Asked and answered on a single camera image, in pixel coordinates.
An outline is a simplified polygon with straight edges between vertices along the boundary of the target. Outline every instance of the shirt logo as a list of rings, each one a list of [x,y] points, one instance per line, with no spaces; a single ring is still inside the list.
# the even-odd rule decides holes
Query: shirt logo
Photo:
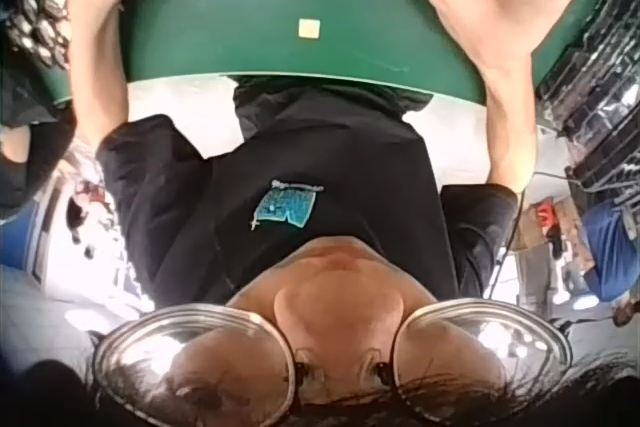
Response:
[[[316,195],[323,190],[324,187],[272,181],[271,190],[253,213],[251,230],[256,230],[262,221],[287,222],[299,229],[304,228],[311,217]]]

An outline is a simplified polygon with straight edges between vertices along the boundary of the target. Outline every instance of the hair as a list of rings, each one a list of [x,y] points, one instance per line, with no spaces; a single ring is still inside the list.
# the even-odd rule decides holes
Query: hair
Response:
[[[388,392],[359,399],[344,399],[327,405],[305,405],[294,409],[278,427],[600,427],[638,425],[640,379],[624,377],[632,367],[620,359],[609,359],[567,376],[551,387],[545,383],[528,395],[518,395],[513,386],[499,392],[468,390],[444,379],[410,388],[406,394],[414,406],[443,412],[440,423],[419,416],[397,395]],[[132,372],[126,372],[127,379]],[[127,388],[127,381],[119,386]],[[97,427],[142,427],[143,420],[113,401],[100,386],[84,383],[71,369],[56,362],[36,366],[23,376],[21,391],[28,394],[20,409],[22,425]],[[136,407],[153,414],[162,402],[143,396]],[[178,410],[171,425],[200,425]],[[478,419],[495,419],[486,422]]]
[[[66,221],[67,228],[71,232],[71,240],[75,245],[80,244],[80,234],[78,229],[84,225],[87,220],[87,216],[84,213],[82,207],[80,207],[73,196],[69,197],[67,202]]]

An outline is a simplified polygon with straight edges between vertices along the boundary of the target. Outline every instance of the small yellow square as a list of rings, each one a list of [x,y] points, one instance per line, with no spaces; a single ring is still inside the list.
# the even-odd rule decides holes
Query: small yellow square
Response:
[[[300,19],[300,22],[298,22],[298,37],[301,39],[319,39],[320,21],[316,19]]]

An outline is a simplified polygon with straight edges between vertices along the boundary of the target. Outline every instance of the glasses frame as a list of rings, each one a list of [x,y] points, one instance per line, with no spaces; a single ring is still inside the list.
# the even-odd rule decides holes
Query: glasses frame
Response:
[[[449,317],[447,314],[453,314],[454,312],[456,314],[478,314],[485,312],[487,314],[494,315],[499,313],[499,315],[505,318],[505,320],[512,320],[514,324],[518,324],[520,326],[525,325],[531,329],[531,332],[535,332],[540,335],[541,340],[545,340],[547,345],[554,349],[553,353],[556,354],[557,359],[560,359],[560,363],[564,365],[566,370],[570,369],[572,366],[573,352],[568,339],[558,329],[545,322],[532,312],[522,309],[521,307],[504,302],[483,299],[457,299],[423,307],[411,314],[395,333],[389,362],[382,363],[385,367],[383,369],[386,374],[385,379],[381,379],[385,385],[390,384],[387,386],[391,390],[392,394],[404,401],[407,408],[411,410],[411,413],[419,415],[422,419],[439,420],[430,418],[423,412],[418,412],[416,408],[412,407],[409,399],[402,394],[400,389],[400,379],[398,377],[397,369],[395,368],[398,355],[396,349],[397,340],[409,325],[418,318],[424,317],[425,315],[434,315],[441,316],[446,319]],[[104,339],[97,345],[91,362],[93,379],[99,386],[99,390],[96,393],[96,400],[99,399],[99,396],[102,393],[106,393],[120,407],[145,422],[156,427],[172,427],[170,424],[153,418],[141,411],[139,408],[136,408],[122,395],[111,388],[107,380],[107,373],[109,372],[109,367],[113,367],[111,364],[113,364],[114,359],[119,357],[118,354],[125,352],[135,342],[144,338],[145,335],[151,331],[156,330],[160,325],[168,325],[177,321],[195,322],[198,320],[202,321],[203,319],[207,319],[210,322],[213,322],[216,319],[223,319],[230,325],[244,328],[257,327],[259,329],[263,329],[267,333],[271,334],[280,345],[290,374],[288,379],[287,397],[285,401],[283,401],[280,409],[278,409],[278,411],[269,419],[264,421],[261,424],[261,427],[270,427],[283,423],[295,412],[295,410],[302,407],[298,395],[301,385],[299,382],[301,368],[300,365],[295,362],[293,350],[282,332],[256,313],[213,304],[186,304],[160,309],[146,315],[140,320],[123,324],[104,337]]]

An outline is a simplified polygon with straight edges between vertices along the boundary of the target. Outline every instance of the eyeglasses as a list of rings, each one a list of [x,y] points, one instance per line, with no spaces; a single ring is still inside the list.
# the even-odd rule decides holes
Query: eyeglasses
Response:
[[[462,299],[424,307],[395,334],[380,380],[426,418],[412,393],[429,379],[530,389],[564,375],[567,339],[534,314],[496,301]],[[309,370],[286,338],[257,314],[189,304],[156,311],[109,334],[93,357],[106,395],[156,426],[270,426],[300,404]]]

